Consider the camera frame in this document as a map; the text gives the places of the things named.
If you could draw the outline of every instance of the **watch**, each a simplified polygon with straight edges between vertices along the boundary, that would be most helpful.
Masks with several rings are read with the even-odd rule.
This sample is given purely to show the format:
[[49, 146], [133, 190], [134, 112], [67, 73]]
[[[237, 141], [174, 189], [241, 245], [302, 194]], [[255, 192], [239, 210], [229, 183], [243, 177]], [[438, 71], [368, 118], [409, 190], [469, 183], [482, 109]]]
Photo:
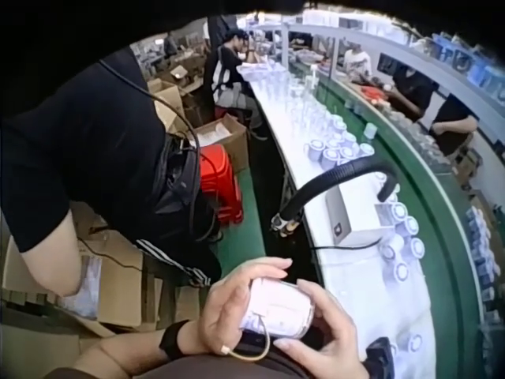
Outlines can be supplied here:
[[163, 337], [159, 343], [159, 348], [165, 351], [166, 356], [171, 362], [185, 357], [181, 349], [179, 349], [177, 336], [181, 328], [188, 322], [189, 320], [176, 322], [175, 324], [172, 324], [166, 328], [165, 332], [163, 333]]

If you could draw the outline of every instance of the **white round device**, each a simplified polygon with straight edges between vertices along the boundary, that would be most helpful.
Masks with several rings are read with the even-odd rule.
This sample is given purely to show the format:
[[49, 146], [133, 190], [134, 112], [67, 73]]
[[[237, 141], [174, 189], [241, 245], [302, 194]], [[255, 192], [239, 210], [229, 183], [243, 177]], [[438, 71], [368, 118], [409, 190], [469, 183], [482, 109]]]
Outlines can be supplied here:
[[313, 318], [312, 300], [296, 286], [258, 278], [251, 284], [251, 298], [241, 328], [275, 337], [300, 339], [309, 330]]

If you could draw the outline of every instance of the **hair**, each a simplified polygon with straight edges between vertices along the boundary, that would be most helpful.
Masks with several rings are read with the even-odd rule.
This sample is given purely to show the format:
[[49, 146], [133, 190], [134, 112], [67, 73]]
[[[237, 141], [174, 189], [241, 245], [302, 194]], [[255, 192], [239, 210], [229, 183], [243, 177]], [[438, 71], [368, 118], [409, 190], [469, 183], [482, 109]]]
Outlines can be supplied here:
[[223, 42], [229, 42], [235, 37], [238, 39], [248, 40], [249, 34], [247, 34], [247, 32], [243, 29], [230, 29], [228, 32], [226, 32]]

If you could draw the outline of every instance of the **yellow wire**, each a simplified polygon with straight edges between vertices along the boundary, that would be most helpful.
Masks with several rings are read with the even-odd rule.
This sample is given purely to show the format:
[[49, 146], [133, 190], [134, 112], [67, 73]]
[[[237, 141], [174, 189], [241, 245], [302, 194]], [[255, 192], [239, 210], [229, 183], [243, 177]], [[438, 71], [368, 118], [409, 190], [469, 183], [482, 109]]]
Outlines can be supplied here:
[[256, 357], [247, 357], [245, 355], [240, 355], [238, 353], [235, 353], [233, 350], [229, 351], [227, 354], [236, 358], [236, 359], [240, 359], [241, 361], [244, 361], [244, 362], [258, 362], [261, 359], [265, 358], [267, 356], [268, 352], [270, 351], [270, 334], [268, 333], [267, 326], [265, 325], [265, 322], [262, 317], [260, 317], [260, 323], [261, 323], [261, 326], [263, 326], [263, 330], [265, 331], [265, 339], [266, 339], [265, 340], [265, 348], [260, 355], [257, 355]]

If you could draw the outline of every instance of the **white tabletop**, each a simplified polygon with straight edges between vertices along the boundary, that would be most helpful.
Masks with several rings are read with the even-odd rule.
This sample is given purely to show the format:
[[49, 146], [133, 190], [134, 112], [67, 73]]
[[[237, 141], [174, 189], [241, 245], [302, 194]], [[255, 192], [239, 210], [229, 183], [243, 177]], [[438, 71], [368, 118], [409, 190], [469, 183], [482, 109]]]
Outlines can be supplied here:
[[[264, 86], [254, 82], [251, 86], [294, 185], [300, 189], [323, 170], [304, 154], [305, 141], [293, 132], [285, 105], [271, 99]], [[314, 246], [333, 246], [325, 194], [311, 200], [304, 214]], [[431, 303], [419, 262], [410, 267], [407, 282], [392, 290], [384, 284], [385, 264], [376, 246], [357, 251], [316, 250], [316, 256], [324, 286], [340, 301], [357, 326], [361, 358], [366, 356], [366, 347], [380, 336], [388, 336], [396, 343], [406, 332], [418, 333], [423, 338], [421, 351], [415, 356], [403, 355], [398, 359], [402, 360], [398, 366], [406, 367], [411, 373], [405, 377], [435, 377], [436, 344]]]

